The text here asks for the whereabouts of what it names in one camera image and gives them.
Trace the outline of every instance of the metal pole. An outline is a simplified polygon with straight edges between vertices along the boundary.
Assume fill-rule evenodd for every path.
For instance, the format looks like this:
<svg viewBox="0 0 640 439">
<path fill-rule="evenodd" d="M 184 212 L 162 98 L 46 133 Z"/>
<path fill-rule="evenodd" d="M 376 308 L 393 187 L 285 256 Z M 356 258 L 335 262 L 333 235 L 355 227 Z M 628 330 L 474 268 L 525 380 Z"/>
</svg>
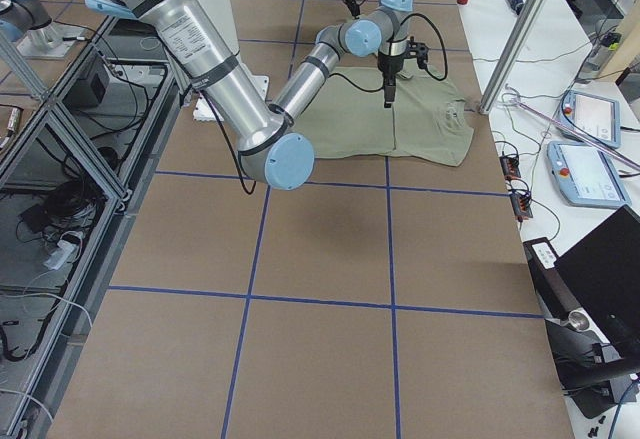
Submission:
<svg viewBox="0 0 640 439">
<path fill-rule="evenodd" d="M 34 99 L 43 100 L 47 94 L 47 86 L 31 69 L 18 49 L 0 33 L 0 58 L 2 58 L 13 73 L 22 81 Z"/>
<path fill-rule="evenodd" d="M 482 96 L 482 101 L 480 102 L 481 114 L 488 114 L 493 107 L 545 2 L 546 0 L 527 0 L 525 2 L 524 9 L 518 17 L 518 21 L 509 36 L 509 40 L 507 40 L 496 69 L 493 71 Z"/>
</svg>

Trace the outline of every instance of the small device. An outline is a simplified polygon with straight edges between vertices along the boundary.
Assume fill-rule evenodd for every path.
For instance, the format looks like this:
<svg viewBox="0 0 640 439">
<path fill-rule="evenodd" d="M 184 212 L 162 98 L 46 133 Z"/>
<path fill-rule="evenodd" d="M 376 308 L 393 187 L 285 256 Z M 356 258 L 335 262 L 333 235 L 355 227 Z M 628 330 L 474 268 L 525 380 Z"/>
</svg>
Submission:
<svg viewBox="0 0 640 439">
<path fill-rule="evenodd" d="M 507 0 L 507 3 L 509 4 L 509 7 L 511 8 L 511 10 L 516 13 L 516 16 L 519 16 L 520 12 L 522 12 L 522 8 L 524 7 L 524 1 L 523 0 Z"/>
<path fill-rule="evenodd" d="M 558 111 L 559 121 L 579 129 L 607 146 L 620 147 L 620 104 L 605 97 L 569 91 Z"/>
<path fill-rule="evenodd" d="M 71 86 L 64 103 L 67 107 L 96 107 L 109 86 L 109 74 L 98 54 L 94 54 Z"/>
<path fill-rule="evenodd" d="M 617 209 L 631 204 L 613 163 L 597 149 L 553 141 L 547 158 L 560 192 L 572 206 Z"/>
</svg>

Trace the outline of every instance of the white cable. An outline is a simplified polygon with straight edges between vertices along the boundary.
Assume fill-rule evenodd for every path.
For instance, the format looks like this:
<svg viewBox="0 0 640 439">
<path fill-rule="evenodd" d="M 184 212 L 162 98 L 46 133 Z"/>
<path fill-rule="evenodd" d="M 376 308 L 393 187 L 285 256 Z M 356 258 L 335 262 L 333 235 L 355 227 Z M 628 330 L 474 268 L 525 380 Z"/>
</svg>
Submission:
<svg viewBox="0 0 640 439">
<path fill-rule="evenodd" d="M 0 295 L 2 295 L 2 297 L 6 297 L 9 299 L 19 299 L 22 297 L 53 297 L 54 299 L 58 299 L 59 301 L 69 304 L 70 306 L 75 306 L 81 309 L 82 312 L 86 314 L 87 319 L 89 320 L 89 326 L 93 328 L 93 319 L 91 319 L 91 314 L 89 314 L 89 311 L 85 309 L 84 306 L 81 306 L 77 302 L 70 301 L 69 299 L 65 299 L 64 297 L 56 296 L 55 294 L 51 294 L 49 292 L 34 292 L 32 294 L 0 294 Z"/>
<path fill-rule="evenodd" d="M 7 392 L 9 394 L 18 394 L 19 396 L 24 396 L 30 401 L 35 402 L 36 404 L 38 404 L 38 406 L 40 406 L 40 408 L 47 415 L 49 420 L 53 423 L 53 416 L 51 415 L 51 412 L 49 412 L 49 409 L 47 409 L 47 406 L 45 406 L 42 402 L 40 402 L 38 399 L 33 397 L 31 394 L 27 394 L 26 392 L 22 392 L 22 391 L 14 391 L 13 389 L 5 389 L 4 387 L 0 387 L 0 392 Z"/>
</svg>

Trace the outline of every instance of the power cord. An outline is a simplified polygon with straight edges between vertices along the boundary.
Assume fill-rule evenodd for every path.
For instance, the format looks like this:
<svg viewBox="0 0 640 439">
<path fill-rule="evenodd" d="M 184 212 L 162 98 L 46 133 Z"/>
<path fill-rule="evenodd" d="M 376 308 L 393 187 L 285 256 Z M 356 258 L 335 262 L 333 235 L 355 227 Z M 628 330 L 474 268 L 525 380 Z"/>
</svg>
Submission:
<svg viewBox="0 0 640 439">
<path fill-rule="evenodd" d="M 347 81 L 349 84 L 351 84 L 353 87 L 355 87 L 356 89 L 358 89 L 359 91 L 362 92 L 367 92 L 367 93 L 375 93 L 375 92 L 380 92 L 382 89 L 384 89 L 384 85 L 380 86 L 377 89 L 365 89 L 362 86 L 359 86 L 358 84 L 356 84 L 355 82 L 353 82 L 351 79 L 349 79 L 347 76 L 345 76 L 344 74 L 341 74 L 339 72 L 332 72 L 331 74 L 329 74 L 329 77 L 341 77 L 342 79 L 344 79 L 345 81 Z"/>
<path fill-rule="evenodd" d="M 398 26 L 398 28 L 402 27 L 402 25 L 412 17 L 419 17 L 420 19 L 425 21 L 427 24 L 431 26 L 433 31 L 436 33 L 436 36 L 438 36 L 438 41 L 440 41 L 440 47 L 442 48 L 442 56 L 444 60 L 444 73 L 442 77 L 437 77 L 433 75 L 433 73 L 429 70 L 429 68 L 427 68 L 426 71 L 427 71 L 427 74 L 432 79 L 435 79 L 438 82 L 444 81 L 449 75 L 449 61 L 447 60 L 447 48 L 444 45 L 444 39 L 442 39 L 442 34 L 440 34 L 440 30 L 436 27 L 433 21 L 431 21 L 431 19 L 429 19 L 427 16 L 425 16 L 421 12 L 412 12 L 411 14 L 407 15 L 407 17 L 405 17 L 402 21 L 400 21 L 400 25 Z M 394 34 L 393 37 L 391 38 L 391 42 L 394 42 L 395 39 L 396 39 L 396 35 Z"/>
</svg>

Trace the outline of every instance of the robot arm label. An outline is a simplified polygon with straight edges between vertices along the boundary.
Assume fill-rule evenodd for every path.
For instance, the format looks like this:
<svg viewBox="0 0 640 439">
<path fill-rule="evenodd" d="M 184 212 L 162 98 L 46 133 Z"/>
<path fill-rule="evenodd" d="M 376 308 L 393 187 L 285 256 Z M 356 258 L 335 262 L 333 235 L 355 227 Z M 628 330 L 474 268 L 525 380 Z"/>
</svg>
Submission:
<svg viewBox="0 0 640 439">
<path fill-rule="evenodd" d="M 205 32 L 187 14 L 158 31 L 158 34 L 182 64 L 197 60 L 211 47 Z"/>
</svg>

